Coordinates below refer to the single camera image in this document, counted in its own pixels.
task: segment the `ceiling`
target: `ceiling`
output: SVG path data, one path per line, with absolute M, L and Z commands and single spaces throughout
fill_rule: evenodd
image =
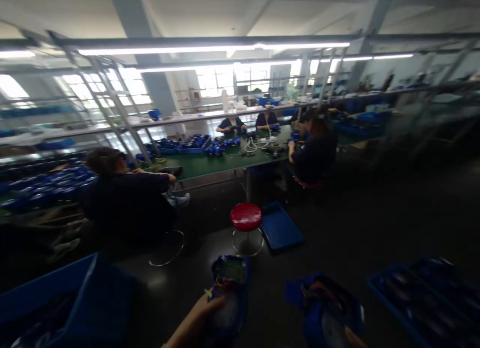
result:
M 143 1 L 157 35 L 218 37 L 353 34 L 359 12 L 372 0 Z M 480 32 L 479 7 L 480 0 L 392 0 L 379 31 Z M 17 27 L 41 34 L 53 30 L 71 38 L 126 37 L 112 0 L 0 0 L 0 39 L 22 37 Z M 412 48 L 375 47 L 378 51 Z

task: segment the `white cable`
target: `white cable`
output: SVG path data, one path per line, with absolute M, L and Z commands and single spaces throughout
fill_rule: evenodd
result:
M 270 130 L 270 125 L 267 124 L 266 126 L 268 127 L 268 140 L 266 142 L 263 142 L 261 140 L 258 140 L 258 139 L 254 140 L 252 137 L 249 137 L 245 144 L 245 148 L 243 150 L 245 150 L 247 153 L 254 153 L 258 149 L 265 149 L 268 145 L 270 145 L 270 139 L 272 138 L 272 131 Z

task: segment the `green workbench surface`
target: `green workbench surface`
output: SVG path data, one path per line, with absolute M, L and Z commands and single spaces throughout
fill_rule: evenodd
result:
M 281 131 L 272 132 L 273 136 L 276 136 L 277 141 L 275 144 L 283 145 L 287 148 L 285 144 L 287 139 L 290 138 L 292 128 L 290 125 L 284 125 L 281 127 Z M 260 132 L 260 137 L 268 137 L 268 131 Z M 234 135 L 226 135 L 226 139 L 231 139 Z M 274 161 L 272 154 L 264 150 L 258 149 L 255 156 L 243 157 L 241 153 L 244 151 L 245 144 L 247 143 L 247 138 L 244 134 L 240 136 L 241 146 L 229 147 L 225 149 L 224 155 L 220 157 L 216 156 L 207 156 L 206 153 L 201 154 L 175 154 L 175 155 L 164 155 L 166 162 L 161 164 L 160 167 L 168 166 L 182 166 L 183 174 L 179 177 L 178 180 L 186 180 L 197 178 L 202 175 L 209 175 L 214 173 L 219 173 L 226 170 L 240 169 L 252 165 L 260 165 Z M 287 151 L 279 155 L 278 159 L 286 158 Z

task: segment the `ceiling light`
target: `ceiling light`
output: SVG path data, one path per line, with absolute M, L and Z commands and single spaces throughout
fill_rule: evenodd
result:
M 286 49 L 320 49 L 320 48 L 345 48 L 350 43 L 316 43 L 316 44 L 255 44 L 256 47 L 266 50 Z
M 336 62 L 339 62 L 340 59 L 332 59 L 331 60 L 332 62 L 336 61 Z M 320 60 L 321 63 L 329 63 L 330 62 L 330 59 L 322 59 Z
M 375 60 L 381 59 L 401 59 L 401 58 L 411 58 L 413 54 L 400 54 L 400 55 L 383 55 L 379 57 L 374 57 Z
M 12 51 L 1 51 L 0 52 L 0 59 L 8 59 L 8 58 L 33 58 L 35 56 L 34 53 L 27 51 L 27 50 L 12 50 Z
M 167 54 L 167 53 L 205 53 L 236 50 L 285 50 L 285 49 L 319 49 L 348 47 L 350 43 L 318 43 L 318 44 L 255 44 L 240 46 L 213 47 L 177 47 L 177 48 L 131 48 L 131 49 L 80 49 L 82 55 L 129 55 L 129 54 Z
M 225 68 L 225 67 L 239 67 L 239 66 L 250 66 L 250 65 L 286 65 L 293 64 L 295 61 L 275 61 L 275 62 L 264 62 L 264 63 L 246 63 L 242 64 L 240 62 L 235 62 L 233 64 L 224 64 L 224 65 L 200 65 L 200 66 L 179 66 L 179 67 L 170 67 L 170 68 L 151 68 L 151 69 L 137 69 L 139 73 L 161 73 L 161 72 L 172 72 L 172 71 L 185 71 L 185 70 L 196 70 L 204 68 Z
M 180 48 L 133 48 L 133 49 L 85 49 L 82 55 L 128 55 L 128 54 L 166 54 L 166 53 L 204 53 L 230 50 L 255 50 L 253 45 L 216 46 L 216 47 L 180 47 Z
M 358 58 L 344 58 L 343 61 L 360 61 L 360 60 L 372 60 L 373 57 L 358 57 Z

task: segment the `hair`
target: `hair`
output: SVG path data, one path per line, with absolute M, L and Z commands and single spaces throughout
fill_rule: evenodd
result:
M 117 170 L 119 160 L 124 158 L 125 154 L 120 150 L 101 147 L 90 150 L 85 161 L 86 165 L 101 178 L 111 178 Z
M 302 115 L 304 122 L 311 121 L 310 135 L 323 138 L 330 133 L 327 122 L 328 109 L 328 104 L 322 104 L 319 108 L 309 109 Z

